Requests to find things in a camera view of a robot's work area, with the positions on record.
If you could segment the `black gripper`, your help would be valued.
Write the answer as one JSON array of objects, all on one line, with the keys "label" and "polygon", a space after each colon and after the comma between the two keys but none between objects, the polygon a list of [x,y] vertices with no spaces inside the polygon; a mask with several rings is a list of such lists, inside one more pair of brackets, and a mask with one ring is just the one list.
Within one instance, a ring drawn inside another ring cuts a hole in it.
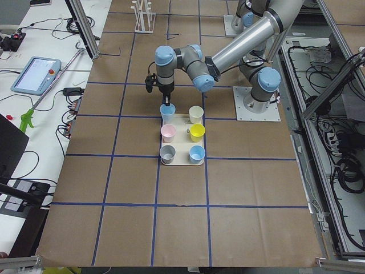
[{"label": "black gripper", "polygon": [[159,91],[163,94],[163,98],[165,98],[164,104],[169,106],[169,99],[171,98],[171,93],[175,89],[175,84],[159,84]]}]

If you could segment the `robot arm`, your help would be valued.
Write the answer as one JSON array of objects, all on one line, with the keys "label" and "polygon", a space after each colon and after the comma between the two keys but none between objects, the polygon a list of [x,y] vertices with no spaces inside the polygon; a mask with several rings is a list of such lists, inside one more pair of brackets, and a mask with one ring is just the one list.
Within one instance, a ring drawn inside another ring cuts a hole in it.
[{"label": "robot arm", "polygon": [[205,57],[204,61],[199,45],[176,49],[159,46],[155,51],[157,74],[153,85],[163,94],[163,104],[170,105],[176,69],[185,70],[197,90],[209,91],[229,66],[273,35],[286,31],[296,19],[302,5],[303,1],[251,1],[251,11],[258,19],[212,57]]}]

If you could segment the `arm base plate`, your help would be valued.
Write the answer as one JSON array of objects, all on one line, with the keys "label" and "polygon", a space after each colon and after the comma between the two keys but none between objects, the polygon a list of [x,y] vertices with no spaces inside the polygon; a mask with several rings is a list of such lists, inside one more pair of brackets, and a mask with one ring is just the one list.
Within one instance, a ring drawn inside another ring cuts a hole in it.
[{"label": "arm base plate", "polygon": [[251,87],[233,87],[236,119],[241,122],[280,122],[280,114],[275,95],[267,102],[256,101],[251,95]]},{"label": "arm base plate", "polygon": [[243,32],[241,19],[236,15],[224,15],[224,28],[226,37],[236,37]]}]

